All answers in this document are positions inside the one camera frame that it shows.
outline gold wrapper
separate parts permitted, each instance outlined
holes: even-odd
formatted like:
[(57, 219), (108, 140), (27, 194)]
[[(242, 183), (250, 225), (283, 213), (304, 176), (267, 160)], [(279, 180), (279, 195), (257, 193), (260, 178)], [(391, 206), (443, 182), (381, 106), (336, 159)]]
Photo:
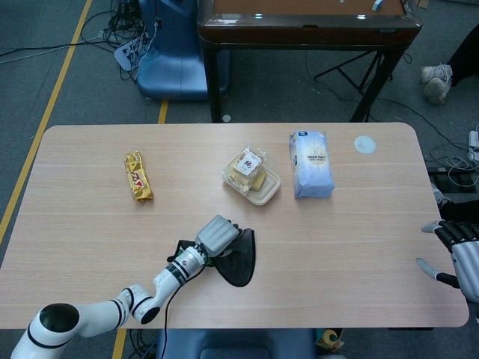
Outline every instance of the gold wrapper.
[(150, 183), (148, 183), (147, 171), (143, 166), (140, 152), (127, 153), (124, 161), (133, 199), (140, 202), (152, 200), (153, 192)]

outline white bag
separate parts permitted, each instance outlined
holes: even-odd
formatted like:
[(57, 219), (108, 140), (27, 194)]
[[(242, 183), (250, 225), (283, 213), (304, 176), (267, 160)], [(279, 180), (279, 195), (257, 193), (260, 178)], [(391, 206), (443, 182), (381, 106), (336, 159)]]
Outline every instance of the white bag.
[(329, 197), (335, 184), (324, 132), (297, 131), (290, 136), (294, 197)]

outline shoe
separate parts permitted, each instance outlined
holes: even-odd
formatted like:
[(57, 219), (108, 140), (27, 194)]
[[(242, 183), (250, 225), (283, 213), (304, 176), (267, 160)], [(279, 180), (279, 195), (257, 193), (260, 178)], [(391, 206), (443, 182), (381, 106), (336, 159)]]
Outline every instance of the shoe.
[(444, 196), (434, 183), (431, 183), (431, 187), (433, 187), (434, 198), (439, 208), (442, 208), (447, 202), (451, 202), (451, 199)]
[(422, 93), (427, 97), (429, 102), (443, 104), (446, 100), (446, 95), (451, 89), (451, 83), (451, 79), (445, 82), (441, 79), (434, 78), (424, 86)]
[(426, 84), (438, 78), (447, 82), (452, 77), (452, 68), (449, 65), (425, 66), (421, 71), (421, 83)]

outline table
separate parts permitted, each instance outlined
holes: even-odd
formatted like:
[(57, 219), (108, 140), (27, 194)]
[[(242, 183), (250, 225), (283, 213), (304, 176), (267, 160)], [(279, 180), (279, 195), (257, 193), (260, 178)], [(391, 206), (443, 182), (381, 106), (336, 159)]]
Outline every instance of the table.
[(384, 60), (351, 117), (361, 122), (404, 51), (421, 30), (410, 0), (200, 0), (198, 33), (204, 52), (212, 122), (221, 122), (221, 49), (378, 51)]
[[(328, 135), (336, 189), (293, 198), (288, 135)], [(358, 135), (376, 140), (357, 153)], [(254, 206), (220, 169), (247, 143), (274, 160), (282, 187)], [(155, 193), (136, 203), (123, 155), (143, 154)], [(448, 252), (420, 231), (439, 217), (415, 133), (402, 123), (55, 126), (43, 136), (0, 270), (0, 328), (26, 328), (52, 302), (115, 298), (153, 278), (180, 239), (214, 215), (256, 231), (257, 264), (244, 288), (215, 269), (171, 302), (169, 328), (460, 326), (459, 290), (431, 280), (424, 257), (454, 273)], [(160, 315), (146, 328), (162, 328)], [(139, 324), (130, 320), (129, 328)]]

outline blue chair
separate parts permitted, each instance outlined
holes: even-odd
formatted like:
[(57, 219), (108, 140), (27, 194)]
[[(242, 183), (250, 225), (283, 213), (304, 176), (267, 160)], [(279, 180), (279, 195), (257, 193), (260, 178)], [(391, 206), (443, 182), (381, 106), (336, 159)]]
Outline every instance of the blue chair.
[[(140, 93), (151, 99), (208, 99), (198, 36), (197, 0), (140, 0), (140, 7), (150, 36), (155, 32), (155, 13), (161, 19), (161, 28), (138, 69)], [(218, 54), (218, 65), (220, 94), (226, 97), (230, 82), (229, 51)]]
[[(160, 331), (156, 358), (161, 358)], [(313, 329), (168, 329), (164, 359), (317, 359)]]

